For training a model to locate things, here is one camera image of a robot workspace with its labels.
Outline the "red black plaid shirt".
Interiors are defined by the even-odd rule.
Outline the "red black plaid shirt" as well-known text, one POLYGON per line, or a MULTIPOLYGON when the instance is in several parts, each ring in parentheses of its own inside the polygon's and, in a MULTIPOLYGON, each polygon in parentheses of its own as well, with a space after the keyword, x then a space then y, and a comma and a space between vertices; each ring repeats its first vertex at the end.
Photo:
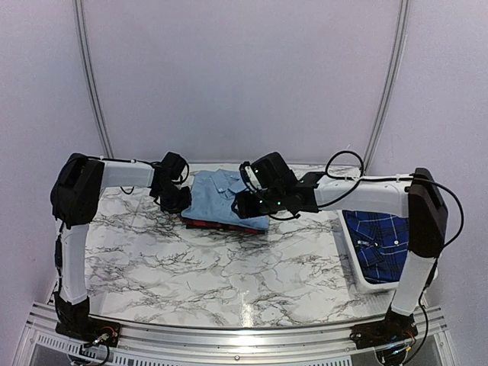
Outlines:
POLYGON ((181 218, 181 222, 186 225, 187 229, 203 229, 203 230, 224 230, 224 231, 236 231, 251 234, 265 234, 266 230, 257 230, 239 225, 217 223, 205 220, 192 220, 187 218, 181 218))

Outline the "light blue long sleeve shirt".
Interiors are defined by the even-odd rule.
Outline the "light blue long sleeve shirt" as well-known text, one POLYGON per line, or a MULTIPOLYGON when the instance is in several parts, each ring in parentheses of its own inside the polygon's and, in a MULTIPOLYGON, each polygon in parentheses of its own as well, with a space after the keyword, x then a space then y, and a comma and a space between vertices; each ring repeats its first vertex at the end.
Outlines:
POLYGON ((236 195, 244 190, 246 186, 238 171, 199 171, 191 186, 191 204, 181 212, 181 217, 266 232, 269 228, 266 216, 241 219, 232 211, 236 195))

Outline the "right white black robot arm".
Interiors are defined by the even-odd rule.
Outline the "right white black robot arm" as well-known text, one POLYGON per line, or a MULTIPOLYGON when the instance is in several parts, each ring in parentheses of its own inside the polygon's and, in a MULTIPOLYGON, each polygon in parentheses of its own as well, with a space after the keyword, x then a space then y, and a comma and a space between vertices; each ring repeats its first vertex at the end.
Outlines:
POLYGON ((391 262, 401 254, 403 264, 393 270, 397 283, 377 334, 392 342, 413 320, 423 291, 444 249, 449 194, 457 206, 461 201, 428 169, 411 174, 367 176, 363 170, 354 176, 334 175, 329 170, 308 172, 297 177, 278 152, 239 166, 244 188, 237 193, 233 211, 241 219, 275 217, 288 212, 295 220, 301 213, 317 214, 338 210, 351 235, 359 239, 357 258, 371 270, 382 259, 391 262))

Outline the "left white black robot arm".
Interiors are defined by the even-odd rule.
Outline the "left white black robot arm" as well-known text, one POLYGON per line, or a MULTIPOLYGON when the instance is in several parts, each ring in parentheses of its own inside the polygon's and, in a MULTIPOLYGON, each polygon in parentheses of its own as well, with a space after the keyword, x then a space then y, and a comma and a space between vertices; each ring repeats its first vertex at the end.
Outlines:
POLYGON ((60 323, 80 339, 96 333, 89 316, 85 286, 85 244, 90 223, 106 188, 147 188, 163 212, 179 214, 191 202, 184 185, 189 164, 168 152, 160 162, 106 159, 73 153, 62 167, 50 193, 52 213, 60 222, 55 247, 58 289, 56 312, 60 323))

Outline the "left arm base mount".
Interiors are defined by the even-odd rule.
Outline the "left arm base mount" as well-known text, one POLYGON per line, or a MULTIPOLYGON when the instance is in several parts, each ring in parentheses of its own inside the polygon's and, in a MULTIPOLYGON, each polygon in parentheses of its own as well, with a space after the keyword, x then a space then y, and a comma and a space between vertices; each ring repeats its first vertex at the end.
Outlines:
POLYGON ((91 319, 86 329, 70 328, 65 324, 56 324, 56 333, 83 341, 87 346, 107 345, 116 347, 120 338, 121 324, 99 319, 91 319))

